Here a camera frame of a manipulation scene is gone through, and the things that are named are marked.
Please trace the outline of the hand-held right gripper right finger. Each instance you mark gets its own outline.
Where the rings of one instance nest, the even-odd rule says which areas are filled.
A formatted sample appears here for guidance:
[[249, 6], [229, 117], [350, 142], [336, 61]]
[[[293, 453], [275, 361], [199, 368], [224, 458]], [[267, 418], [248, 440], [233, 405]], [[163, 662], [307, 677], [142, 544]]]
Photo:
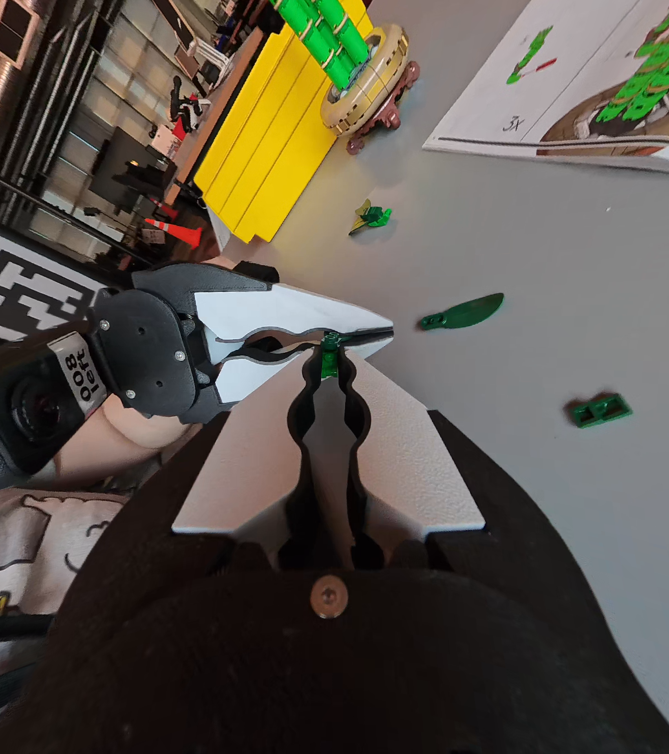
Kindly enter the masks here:
[[383, 567], [406, 541], [476, 532], [486, 522], [429, 410], [356, 354], [341, 348], [338, 385], [354, 438], [347, 519], [355, 567]]

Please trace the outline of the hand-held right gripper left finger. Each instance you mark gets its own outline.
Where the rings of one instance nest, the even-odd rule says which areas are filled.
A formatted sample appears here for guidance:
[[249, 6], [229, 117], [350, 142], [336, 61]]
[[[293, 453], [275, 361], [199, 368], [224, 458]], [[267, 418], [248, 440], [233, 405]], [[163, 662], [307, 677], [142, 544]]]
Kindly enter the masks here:
[[305, 566], [320, 535], [309, 449], [320, 348], [292, 362], [229, 413], [177, 517], [175, 534], [258, 544], [281, 569]]

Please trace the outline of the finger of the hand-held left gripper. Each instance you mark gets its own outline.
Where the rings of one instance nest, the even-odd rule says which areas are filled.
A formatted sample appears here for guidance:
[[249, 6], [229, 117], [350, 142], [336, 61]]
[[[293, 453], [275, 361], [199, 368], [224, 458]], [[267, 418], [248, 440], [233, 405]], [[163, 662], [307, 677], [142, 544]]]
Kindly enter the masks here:
[[195, 293], [198, 320], [220, 342], [242, 342], [265, 331], [305, 335], [390, 331], [393, 322], [366, 308], [284, 284], [265, 290]]
[[262, 343], [261, 333], [244, 342], [214, 335], [214, 403], [220, 410], [234, 406], [292, 363], [310, 356], [320, 345], [337, 351], [340, 346], [367, 358], [393, 341], [394, 333], [305, 333], [291, 344]]

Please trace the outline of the small green lego piece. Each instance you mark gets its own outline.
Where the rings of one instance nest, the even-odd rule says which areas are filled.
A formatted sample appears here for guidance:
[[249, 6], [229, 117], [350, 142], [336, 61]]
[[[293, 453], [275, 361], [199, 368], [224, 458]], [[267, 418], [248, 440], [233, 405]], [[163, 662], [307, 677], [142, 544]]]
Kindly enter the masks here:
[[340, 345], [343, 337], [339, 333], [327, 332], [320, 342], [321, 350], [321, 372], [322, 381], [338, 376], [338, 359]]

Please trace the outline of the dark green lego leaf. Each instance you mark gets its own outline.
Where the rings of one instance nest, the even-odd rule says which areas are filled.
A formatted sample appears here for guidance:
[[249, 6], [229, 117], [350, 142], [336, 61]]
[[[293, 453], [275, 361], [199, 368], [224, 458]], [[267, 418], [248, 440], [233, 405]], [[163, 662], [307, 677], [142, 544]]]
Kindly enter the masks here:
[[422, 317], [418, 327], [423, 331], [435, 329], [464, 329], [486, 321], [505, 300], [503, 293], [494, 293], [455, 305], [442, 312]]

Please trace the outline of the dark green lego plate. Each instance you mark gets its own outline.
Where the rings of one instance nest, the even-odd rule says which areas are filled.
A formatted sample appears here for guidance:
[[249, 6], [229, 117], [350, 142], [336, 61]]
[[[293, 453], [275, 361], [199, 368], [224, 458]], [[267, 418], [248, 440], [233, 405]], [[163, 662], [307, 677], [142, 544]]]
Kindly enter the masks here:
[[564, 408], [570, 423], [578, 429], [594, 428], [633, 415], [620, 393], [600, 393], [589, 401], [570, 401]]

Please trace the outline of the lego bamboo plant model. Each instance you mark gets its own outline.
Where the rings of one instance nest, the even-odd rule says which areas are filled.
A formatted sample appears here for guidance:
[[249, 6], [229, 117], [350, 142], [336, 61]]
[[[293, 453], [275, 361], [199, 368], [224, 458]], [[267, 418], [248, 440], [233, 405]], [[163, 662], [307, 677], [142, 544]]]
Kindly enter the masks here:
[[398, 24], [361, 33], [339, 1], [274, 1], [274, 11], [325, 74], [322, 122], [357, 156], [377, 127], [397, 130], [400, 101], [420, 77]]

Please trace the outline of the lego instruction booklet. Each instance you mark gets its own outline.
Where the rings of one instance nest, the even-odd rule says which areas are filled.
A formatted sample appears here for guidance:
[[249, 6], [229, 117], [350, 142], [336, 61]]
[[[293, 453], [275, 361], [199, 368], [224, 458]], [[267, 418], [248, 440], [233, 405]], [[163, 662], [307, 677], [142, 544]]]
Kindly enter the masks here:
[[423, 148], [669, 173], [669, 1], [529, 2]]

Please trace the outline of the person's left hand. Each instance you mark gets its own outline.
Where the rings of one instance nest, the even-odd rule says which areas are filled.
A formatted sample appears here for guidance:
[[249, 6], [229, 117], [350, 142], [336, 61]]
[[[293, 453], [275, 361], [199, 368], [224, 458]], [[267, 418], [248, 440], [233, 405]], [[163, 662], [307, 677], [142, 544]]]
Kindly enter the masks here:
[[114, 476], [178, 449], [202, 427], [176, 417], [147, 419], [111, 395], [56, 454], [56, 478], [85, 485]]

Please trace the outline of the olive and green leaf cluster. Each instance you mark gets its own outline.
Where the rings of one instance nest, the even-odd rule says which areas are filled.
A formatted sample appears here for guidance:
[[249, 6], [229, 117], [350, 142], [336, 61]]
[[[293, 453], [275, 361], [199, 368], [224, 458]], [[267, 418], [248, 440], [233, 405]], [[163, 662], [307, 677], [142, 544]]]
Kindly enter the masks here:
[[366, 228], [384, 227], [390, 220], [393, 210], [391, 208], [374, 205], [369, 199], [355, 210], [355, 220], [348, 235], [352, 237]]

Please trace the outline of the white sign with black tag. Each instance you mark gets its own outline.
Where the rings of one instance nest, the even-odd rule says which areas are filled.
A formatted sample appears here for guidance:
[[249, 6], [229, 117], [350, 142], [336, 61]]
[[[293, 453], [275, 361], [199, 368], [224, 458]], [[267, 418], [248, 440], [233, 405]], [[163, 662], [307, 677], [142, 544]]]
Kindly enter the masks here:
[[82, 319], [108, 284], [0, 231], [0, 340]]

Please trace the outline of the yellow plastic box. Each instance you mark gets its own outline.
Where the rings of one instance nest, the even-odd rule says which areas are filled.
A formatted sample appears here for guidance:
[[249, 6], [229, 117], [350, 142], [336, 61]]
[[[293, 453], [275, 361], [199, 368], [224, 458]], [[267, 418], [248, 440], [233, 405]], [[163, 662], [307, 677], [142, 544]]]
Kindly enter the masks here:
[[322, 104], [351, 93], [364, 67], [340, 92], [296, 29], [264, 39], [194, 177], [232, 235], [273, 239], [340, 135], [325, 125]]

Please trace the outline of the wooden desk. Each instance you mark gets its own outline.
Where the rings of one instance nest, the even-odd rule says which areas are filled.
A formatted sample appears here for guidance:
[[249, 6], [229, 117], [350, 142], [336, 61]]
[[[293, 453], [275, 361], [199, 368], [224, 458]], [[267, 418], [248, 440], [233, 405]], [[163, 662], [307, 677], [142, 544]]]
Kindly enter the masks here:
[[250, 76], [266, 39], [267, 36], [256, 28], [234, 54], [227, 77], [209, 95], [208, 110], [199, 119], [197, 129], [184, 137], [170, 160], [166, 169], [166, 178], [170, 181], [164, 186], [161, 202], [173, 205], [181, 187], [188, 184], [197, 173]]

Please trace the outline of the black and white machine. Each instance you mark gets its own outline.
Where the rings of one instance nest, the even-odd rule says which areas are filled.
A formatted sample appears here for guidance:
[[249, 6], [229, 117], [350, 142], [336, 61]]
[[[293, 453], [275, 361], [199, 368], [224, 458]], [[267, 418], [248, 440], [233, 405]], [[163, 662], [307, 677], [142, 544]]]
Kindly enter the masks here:
[[199, 127], [199, 121], [211, 106], [211, 100], [198, 98], [195, 94], [189, 97], [181, 95], [182, 80], [176, 75], [172, 80], [170, 91], [170, 121], [173, 123], [172, 133], [182, 142], [188, 134]]

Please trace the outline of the black metal rail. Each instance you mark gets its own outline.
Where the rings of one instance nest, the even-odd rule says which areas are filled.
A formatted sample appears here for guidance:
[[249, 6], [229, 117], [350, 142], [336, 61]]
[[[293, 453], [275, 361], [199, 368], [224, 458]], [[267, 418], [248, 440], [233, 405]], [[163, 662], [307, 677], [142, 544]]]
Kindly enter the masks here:
[[138, 254], [134, 249], [131, 247], [125, 246], [122, 242], [114, 240], [112, 237], [106, 235], [102, 231], [92, 227], [91, 225], [83, 222], [82, 220], [76, 218], [69, 212], [66, 212], [59, 207], [52, 205], [51, 203], [45, 201], [42, 198], [39, 198], [31, 193], [28, 193], [24, 189], [20, 188], [19, 186], [12, 184], [2, 178], [0, 176], [0, 187], [7, 192], [11, 192], [15, 194], [16, 196], [20, 197], [21, 199], [27, 201], [28, 203], [32, 204], [33, 206], [37, 207], [38, 209], [41, 209], [51, 216], [56, 217], [58, 220], [64, 221], [68, 225], [80, 230], [81, 232], [89, 235], [90, 237], [94, 238], [95, 240], [98, 240], [102, 243], [107, 244], [110, 247], [113, 247], [120, 253], [122, 253], [125, 256], [130, 256], [132, 259], [136, 259], [139, 262], [141, 262], [143, 265], [146, 265], [149, 267], [149, 260], [142, 255]]

